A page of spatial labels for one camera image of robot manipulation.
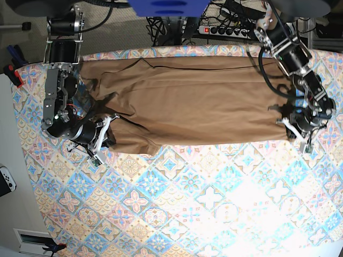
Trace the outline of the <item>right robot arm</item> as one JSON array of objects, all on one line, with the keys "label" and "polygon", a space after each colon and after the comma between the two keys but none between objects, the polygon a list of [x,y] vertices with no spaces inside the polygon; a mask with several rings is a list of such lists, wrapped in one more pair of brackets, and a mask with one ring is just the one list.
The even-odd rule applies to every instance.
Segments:
[{"label": "right robot arm", "polygon": [[52,139],[69,139],[88,152],[96,147],[110,147],[115,138],[106,131],[105,121],[97,122],[78,115],[73,97],[78,91],[78,79],[74,75],[80,62],[83,41],[84,14],[78,5],[72,5],[59,17],[49,17],[48,38],[44,63],[48,64],[44,86],[42,131]]}]

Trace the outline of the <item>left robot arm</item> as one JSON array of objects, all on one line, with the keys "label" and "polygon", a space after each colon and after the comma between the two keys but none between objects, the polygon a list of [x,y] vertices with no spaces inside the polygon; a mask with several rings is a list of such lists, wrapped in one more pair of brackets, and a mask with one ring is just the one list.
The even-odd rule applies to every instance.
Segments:
[{"label": "left robot arm", "polygon": [[[274,105],[282,114],[277,124],[286,127],[288,138],[309,142],[315,131],[326,127],[336,112],[336,103],[329,98],[320,77],[309,67],[312,55],[299,39],[293,25],[281,20],[271,1],[263,2],[265,15],[254,29],[255,36],[262,43],[258,55],[258,66],[268,87],[277,95],[288,100],[286,105]],[[285,76],[292,79],[301,96],[283,93],[272,86],[263,65],[263,53],[268,52],[279,65]]]}]

